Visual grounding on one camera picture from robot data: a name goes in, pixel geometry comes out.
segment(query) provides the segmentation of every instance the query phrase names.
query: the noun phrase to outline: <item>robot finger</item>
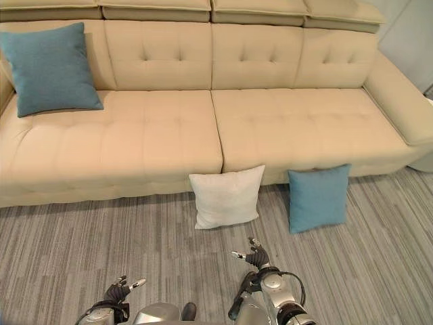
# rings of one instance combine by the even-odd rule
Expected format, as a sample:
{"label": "robot finger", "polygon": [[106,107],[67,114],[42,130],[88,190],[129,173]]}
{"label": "robot finger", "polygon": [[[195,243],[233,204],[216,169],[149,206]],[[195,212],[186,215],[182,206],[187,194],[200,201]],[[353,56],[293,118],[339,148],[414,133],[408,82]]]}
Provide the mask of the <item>robot finger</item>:
{"label": "robot finger", "polygon": [[239,253],[239,252],[236,252],[236,251],[232,251],[231,254],[234,257],[236,257],[237,259],[243,259],[243,260],[246,259],[246,254],[244,254],[244,253]]}

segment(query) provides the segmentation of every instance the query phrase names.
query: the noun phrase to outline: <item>wall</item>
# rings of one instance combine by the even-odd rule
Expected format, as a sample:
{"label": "wall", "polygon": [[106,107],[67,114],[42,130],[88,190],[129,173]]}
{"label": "wall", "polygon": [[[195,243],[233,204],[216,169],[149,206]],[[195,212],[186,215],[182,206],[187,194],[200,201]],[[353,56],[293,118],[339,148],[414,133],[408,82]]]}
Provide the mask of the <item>wall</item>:
{"label": "wall", "polygon": [[421,91],[433,85],[433,0],[364,0],[386,17],[380,50]]}

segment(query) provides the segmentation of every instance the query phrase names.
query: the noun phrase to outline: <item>gray carpet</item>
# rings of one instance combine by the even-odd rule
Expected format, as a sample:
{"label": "gray carpet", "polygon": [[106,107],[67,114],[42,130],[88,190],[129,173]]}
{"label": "gray carpet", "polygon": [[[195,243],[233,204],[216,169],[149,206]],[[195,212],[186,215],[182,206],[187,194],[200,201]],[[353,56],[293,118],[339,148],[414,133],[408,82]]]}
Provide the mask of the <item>gray carpet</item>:
{"label": "gray carpet", "polygon": [[194,301],[197,319],[231,324],[250,267],[229,252],[247,251],[254,235],[303,279],[320,324],[433,324],[433,174],[351,179],[347,222],[296,235],[288,196],[287,186],[262,187],[260,218],[207,231],[194,230],[192,193],[0,209],[4,321],[73,324],[126,274],[147,278],[129,296],[132,319],[150,303]]}

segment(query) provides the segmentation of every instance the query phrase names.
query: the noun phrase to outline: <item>pillow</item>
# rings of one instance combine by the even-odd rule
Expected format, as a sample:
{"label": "pillow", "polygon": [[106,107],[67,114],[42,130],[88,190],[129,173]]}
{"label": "pillow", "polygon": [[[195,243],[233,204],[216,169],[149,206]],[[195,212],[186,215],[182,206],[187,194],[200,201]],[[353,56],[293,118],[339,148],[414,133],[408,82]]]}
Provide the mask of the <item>pillow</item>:
{"label": "pillow", "polygon": [[290,233],[346,221],[350,165],[311,172],[289,171]]}
{"label": "pillow", "polygon": [[189,175],[196,193],[196,229],[248,222],[258,217],[258,189],[265,166],[215,175]]}
{"label": "pillow", "polygon": [[82,22],[41,32],[0,32],[0,48],[12,66],[18,117],[103,108],[87,62]]}

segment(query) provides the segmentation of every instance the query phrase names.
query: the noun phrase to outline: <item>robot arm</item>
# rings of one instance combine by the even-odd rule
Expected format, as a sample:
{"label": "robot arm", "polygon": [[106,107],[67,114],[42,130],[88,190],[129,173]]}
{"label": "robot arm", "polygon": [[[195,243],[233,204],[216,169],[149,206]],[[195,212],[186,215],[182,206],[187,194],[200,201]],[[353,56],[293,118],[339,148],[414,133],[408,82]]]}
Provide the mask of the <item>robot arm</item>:
{"label": "robot arm", "polygon": [[127,295],[146,279],[140,279],[132,285],[127,285],[127,276],[117,279],[104,293],[103,301],[94,304],[75,323],[76,325],[115,325],[127,322],[129,319],[129,304],[123,303]]}
{"label": "robot arm", "polygon": [[[316,322],[303,308],[305,303],[305,289],[300,278],[290,272],[281,272],[277,267],[271,266],[269,256],[260,242],[255,238],[249,238],[252,245],[252,254],[232,252],[234,257],[243,259],[258,268],[258,272],[250,272],[244,278],[241,288],[235,297],[229,312],[229,317],[236,320],[236,325],[244,324],[266,324],[260,319],[258,303],[251,301],[253,292],[260,291],[266,303],[264,314],[268,315],[268,324],[271,325],[315,325]],[[297,303],[283,275],[288,274],[296,277],[301,286],[301,302]]]}

